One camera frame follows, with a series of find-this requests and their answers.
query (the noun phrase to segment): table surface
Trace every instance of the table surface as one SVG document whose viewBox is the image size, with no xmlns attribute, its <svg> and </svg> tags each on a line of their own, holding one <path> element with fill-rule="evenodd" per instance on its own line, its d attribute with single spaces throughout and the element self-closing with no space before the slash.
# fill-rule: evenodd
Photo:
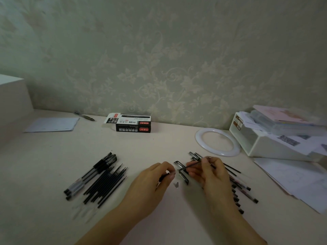
<svg viewBox="0 0 327 245">
<path fill-rule="evenodd" d="M 195 141 L 198 127 L 152 123 L 150 134 L 124 133 L 102 127 L 105 117 L 92 116 L 96 122 L 81 118 L 69 132 L 22 133 L 38 117 L 76 116 L 35 110 L 0 128 L 1 244 L 73 244 L 117 206 L 141 170 L 156 162 L 185 163 L 189 151 L 213 156 Z M 232 146 L 219 134 L 207 133 L 204 140 L 221 150 Z M 82 199 L 68 202 L 63 190 L 110 151 L 129 167 L 128 180 L 90 222 L 83 217 L 72 220 L 72 207 Z M 325 215 L 285 194 L 243 150 L 220 158 L 242 172 L 239 177 L 259 200 L 254 204 L 238 193 L 244 218 L 269 244 L 327 244 Z M 199 185 L 190 180 L 186 186 L 178 176 L 174 181 L 180 187 L 170 185 L 155 212 L 122 244 L 224 244 L 211 224 Z"/>
</svg>

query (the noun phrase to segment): white ring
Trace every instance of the white ring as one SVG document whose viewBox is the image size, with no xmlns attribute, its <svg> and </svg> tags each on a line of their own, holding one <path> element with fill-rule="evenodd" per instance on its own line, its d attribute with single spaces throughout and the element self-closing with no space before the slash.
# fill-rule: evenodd
<svg viewBox="0 0 327 245">
<path fill-rule="evenodd" d="M 202 135 L 206 132 L 216 132 L 216 133 L 219 133 L 221 135 L 228 137 L 233 143 L 233 149 L 231 151 L 220 151 L 220 150 L 215 150 L 215 149 L 209 147 L 202 140 Z M 226 132 L 223 132 L 222 130 L 218 130 L 218 129 L 203 128 L 201 130 L 198 130 L 195 133 L 195 140 L 198 142 L 198 144 L 202 148 L 204 148 L 205 150 L 207 150 L 213 154 L 219 155 L 219 156 L 237 156 L 241 151 L 240 144 L 236 141 L 236 139 L 234 137 L 232 137 L 231 135 L 227 134 Z"/>
</svg>

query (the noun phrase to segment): qr code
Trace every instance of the qr code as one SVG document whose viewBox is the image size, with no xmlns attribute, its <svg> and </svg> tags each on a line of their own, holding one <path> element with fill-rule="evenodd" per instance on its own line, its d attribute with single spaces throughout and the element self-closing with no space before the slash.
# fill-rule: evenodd
<svg viewBox="0 0 327 245">
<path fill-rule="evenodd" d="M 300 138 L 303 138 L 304 140 L 308 140 L 309 138 L 311 138 L 311 136 L 308 135 L 298 135 Z"/>
<path fill-rule="evenodd" d="M 297 142 L 297 141 L 295 141 L 295 140 L 293 140 L 293 139 L 291 139 L 291 138 L 289 138 L 287 136 L 284 136 L 284 135 L 283 136 L 279 136 L 278 139 L 280 139 L 283 142 L 288 143 L 289 145 L 292 145 L 292 146 L 297 146 L 297 145 L 300 144 L 299 142 Z"/>
<path fill-rule="evenodd" d="M 325 151 L 327 152 L 327 145 L 326 144 L 321 144 L 321 147 L 323 147 L 325 149 Z"/>
</svg>

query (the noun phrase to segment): finger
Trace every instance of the finger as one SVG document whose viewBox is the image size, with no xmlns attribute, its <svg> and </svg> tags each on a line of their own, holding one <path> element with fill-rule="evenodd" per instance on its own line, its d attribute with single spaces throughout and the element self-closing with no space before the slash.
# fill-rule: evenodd
<svg viewBox="0 0 327 245">
<path fill-rule="evenodd" d="M 175 173 L 171 173 L 167 175 L 159 184 L 159 186 L 156 189 L 156 194 L 159 198 L 162 198 L 167 190 L 167 187 L 170 185 L 170 183 L 175 178 Z"/>
<path fill-rule="evenodd" d="M 209 158 L 209 162 L 213 163 L 216 166 L 215 172 L 216 172 L 217 177 L 221 178 L 221 177 L 228 176 L 228 172 L 220 158 L 211 157 L 211 158 Z"/>
<path fill-rule="evenodd" d="M 195 169 L 195 168 L 193 168 L 193 167 L 189 167 L 189 168 L 187 168 L 186 171 L 187 171 L 188 173 L 195 173 L 195 174 L 198 174 L 198 175 L 201 175 L 202 172 L 203 172 L 202 170 Z"/>
<path fill-rule="evenodd" d="M 189 165 L 194 164 L 194 163 L 196 163 L 196 161 L 187 162 L 186 166 L 189 166 Z M 202 170 L 201 163 L 198 163 L 198 164 L 196 164 L 194 166 L 191 166 L 190 168 Z"/>
<path fill-rule="evenodd" d="M 160 164 L 161 164 L 160 162 L 157 162 L 157 163 L 153 164 L 152 166 L 150 166 L 149 168 L 147 168 L 147 170 L 152 171 L 153 169 L 158 167 Z"/>
<path fill-rule="evenodd" d="M 175 168 L 173 165 L 171 165 L 169 162 L 163 162 L 160 165 L 158 165 L 155 169 L 153 169 L 153 173 L 155 177 L 158 179 L 160 176 L 162 176 L 166 170 L 168 170 L 170 173 L 175 172 Z"/>
<path fill-rule="evenodd" d="M 195 174 L 193 172 L 191 172 L 189 175 L 194 180 L 196 180 L 198 183 L 200 183 L 202 187 L 204 186 L 205 181 L 204 181 L 204 179 L 201 176 L 199 176 L 199 175 L 197 175 L 197 174 Z"/>
<path fill-rule="evenodd" d="M 212 167 L 211 167 L 211 165 L 208 162 L 208 159 L 206 157 L 202 158 L 201 165 L 202 165 L 202 170 L 203 170 L 204 177 L 206 179 L 212 178 L 212 177 L 215 176 L 214 173 L 212 172 Z"/>
</svg>

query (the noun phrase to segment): forearm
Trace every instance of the forearm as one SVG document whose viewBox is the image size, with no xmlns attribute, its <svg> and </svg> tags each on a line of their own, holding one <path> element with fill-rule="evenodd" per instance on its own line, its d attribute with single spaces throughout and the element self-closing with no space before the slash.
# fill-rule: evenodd
<svg viewBox="0 0 327 245">
<path fill-rule="evenodd" d="M 230 245 L 267 245 L 238 211 L 216 212 L 214 216 Z"/>
<path fill-rule="evenodd" d="M 75 245 L 119 245 L 136 224 L 137 220 L 118 206 L 106 214 Z"/>
</svg>

